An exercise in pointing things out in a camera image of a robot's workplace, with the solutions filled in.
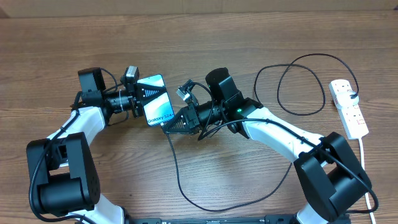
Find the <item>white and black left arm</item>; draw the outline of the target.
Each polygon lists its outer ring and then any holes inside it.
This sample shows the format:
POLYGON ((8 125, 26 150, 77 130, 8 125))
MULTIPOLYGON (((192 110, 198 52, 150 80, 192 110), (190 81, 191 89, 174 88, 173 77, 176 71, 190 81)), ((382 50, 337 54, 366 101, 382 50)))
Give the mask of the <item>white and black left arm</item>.
POLYGON ((70 118, 47 138, 26 147, 29 169, 29 205, 43 222, 133 223, 123 207, 110 202, 100 180, 90 144, 114 114, 145 115, 144 105, 167 94, 162 75, 140 78, 129 66, 119 82, 107 88, 100 67, 78 71, 81 91, 70 118))

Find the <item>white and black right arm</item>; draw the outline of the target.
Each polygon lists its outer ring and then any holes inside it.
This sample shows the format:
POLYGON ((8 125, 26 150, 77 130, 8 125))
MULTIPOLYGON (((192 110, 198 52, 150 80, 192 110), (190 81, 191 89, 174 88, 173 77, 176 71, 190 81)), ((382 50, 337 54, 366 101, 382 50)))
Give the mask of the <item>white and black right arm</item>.
POLYGON ((195 82, 178 88, 187 106, 162 125, 166 135, 199 134, 204 139, 226 126, 284 156, 295 167, 307 200, 291 223, 333 223, 353 214, 352 205, 366 194, 374 205, 365 213, 378 209, 372 183, 342 135, 310 133, 278 118, 260 102, 243 97, 227 68, 212 70, 205 80, 211 100, 202 105, 192 93, 195 82))

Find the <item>Galaxy S24+ smartphone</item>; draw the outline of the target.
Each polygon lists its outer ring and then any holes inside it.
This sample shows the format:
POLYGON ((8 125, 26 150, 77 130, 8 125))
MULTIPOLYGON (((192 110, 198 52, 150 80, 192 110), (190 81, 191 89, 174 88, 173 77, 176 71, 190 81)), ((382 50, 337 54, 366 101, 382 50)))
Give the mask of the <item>Galaxy S24+ smartphone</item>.
MULTIPOLYGON (((156 74, 138 80, 137 85, 140 95, 142 84, 165 86, 165 82, 161 74, 156 74)), ((143 109, 147 124, 149 126, 157 126, 161 123, 166 123, 175 116, 168 92, 163 93, 161 96, 151 101, 150 103, 143 105, 143 109)))

